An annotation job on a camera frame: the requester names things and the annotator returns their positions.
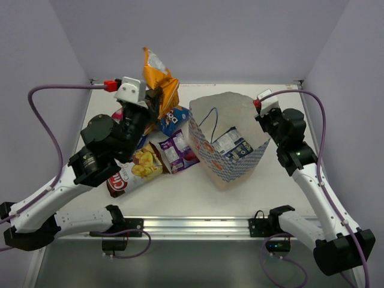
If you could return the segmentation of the brown Chips Ahoy bag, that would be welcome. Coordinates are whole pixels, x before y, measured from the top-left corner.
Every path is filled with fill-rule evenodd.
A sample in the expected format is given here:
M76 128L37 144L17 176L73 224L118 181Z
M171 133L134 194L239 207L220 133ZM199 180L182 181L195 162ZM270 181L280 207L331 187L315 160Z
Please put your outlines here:
M117 198L163 174L169 174L159 150L149 142L138 149L129 163L116 162L120 171L106 181L110 196Z

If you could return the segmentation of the purple snack packet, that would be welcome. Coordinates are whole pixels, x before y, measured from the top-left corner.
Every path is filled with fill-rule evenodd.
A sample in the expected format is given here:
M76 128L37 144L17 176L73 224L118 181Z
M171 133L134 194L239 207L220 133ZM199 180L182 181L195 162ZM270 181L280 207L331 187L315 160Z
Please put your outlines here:
M185 140L182 130L176 131L174 135L158 144L169 162L172 174L181 172L200 162Z

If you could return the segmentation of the blue Doritos chip bag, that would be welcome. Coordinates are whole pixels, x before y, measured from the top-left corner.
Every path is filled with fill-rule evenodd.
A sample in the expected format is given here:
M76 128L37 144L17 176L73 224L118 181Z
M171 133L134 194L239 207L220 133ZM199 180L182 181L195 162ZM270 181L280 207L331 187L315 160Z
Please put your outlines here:
M160 131L170 137L180 128L188 117L189 110L187 108L176 106L161 119Z

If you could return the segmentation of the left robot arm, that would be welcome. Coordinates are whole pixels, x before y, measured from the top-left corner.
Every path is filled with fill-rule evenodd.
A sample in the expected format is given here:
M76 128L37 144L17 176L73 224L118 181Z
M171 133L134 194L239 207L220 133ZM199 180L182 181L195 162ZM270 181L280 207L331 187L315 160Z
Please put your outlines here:
M121 164L132 161L145 128L158 118L162 93L160 88L145 90L143 105L120 100L119 122L105 114L93 117L80 133L83 148L50 183L19 203L2 203L1 221L10 224L4 232L6 246L34 251L67 235L126 233L125 218L116 205L78 216L69 215L63 207L118 173Z

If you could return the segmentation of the red KitKat snack bag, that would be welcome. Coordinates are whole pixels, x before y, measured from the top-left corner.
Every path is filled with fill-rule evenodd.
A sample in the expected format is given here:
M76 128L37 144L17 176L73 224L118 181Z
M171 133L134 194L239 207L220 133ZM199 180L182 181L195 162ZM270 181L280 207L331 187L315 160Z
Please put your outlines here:
M120 122L123 118L123 108L118 109L112 114L112 119L116 122Z

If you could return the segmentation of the checkered paper bag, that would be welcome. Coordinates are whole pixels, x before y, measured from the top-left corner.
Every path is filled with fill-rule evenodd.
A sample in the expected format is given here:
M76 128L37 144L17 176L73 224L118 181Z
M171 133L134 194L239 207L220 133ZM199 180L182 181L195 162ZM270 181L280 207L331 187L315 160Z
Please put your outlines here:
M253 99L235 92L190 101L190 148L217 188L243 183L262 159L270 138L256 116Z

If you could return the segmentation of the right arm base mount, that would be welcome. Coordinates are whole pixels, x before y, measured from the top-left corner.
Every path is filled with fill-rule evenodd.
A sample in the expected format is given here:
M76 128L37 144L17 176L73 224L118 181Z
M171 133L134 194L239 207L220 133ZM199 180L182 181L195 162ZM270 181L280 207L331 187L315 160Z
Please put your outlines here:
M289 231L282 229L282 224L296 226L296 222L303 218L290 205L279 206L269 211L266 217L262 210L258 210L253 218L248 219L248 229L251 238L267 238L273 235L292 236Z

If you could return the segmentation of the orange snack bag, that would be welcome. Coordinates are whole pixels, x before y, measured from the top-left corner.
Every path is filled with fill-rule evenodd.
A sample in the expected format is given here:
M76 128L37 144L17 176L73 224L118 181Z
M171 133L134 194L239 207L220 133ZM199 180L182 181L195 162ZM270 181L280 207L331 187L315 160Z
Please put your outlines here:
M151 117L143 134L147 136L156 130L160 120L179 104L179 80L172 76L153 51L144 47L143 52L143 77L148 88L145 92L145 103Z

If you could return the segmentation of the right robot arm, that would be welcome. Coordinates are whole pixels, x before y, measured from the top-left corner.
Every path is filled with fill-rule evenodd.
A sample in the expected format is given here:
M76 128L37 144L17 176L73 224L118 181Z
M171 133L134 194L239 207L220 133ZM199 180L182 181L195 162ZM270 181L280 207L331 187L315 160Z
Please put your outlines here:
M276 144L278 162L304 192L320 222L316 226L286 205L270 211L269 232L296 237L327 276L366 265L376 239L370 229L361 229L337 200L318 157L304 140L304 114L296 109L273 108L257 115L256 121Z

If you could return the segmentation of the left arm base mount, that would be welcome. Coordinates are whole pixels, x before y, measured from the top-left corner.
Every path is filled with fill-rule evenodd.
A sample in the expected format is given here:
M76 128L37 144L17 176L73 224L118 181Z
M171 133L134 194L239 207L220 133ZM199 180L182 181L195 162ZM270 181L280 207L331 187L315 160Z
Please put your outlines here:
M90 232L92 237L141 237L143 232L142 218L125 218L116 205L106 206L106 211L112 217L112 226L104 232Z

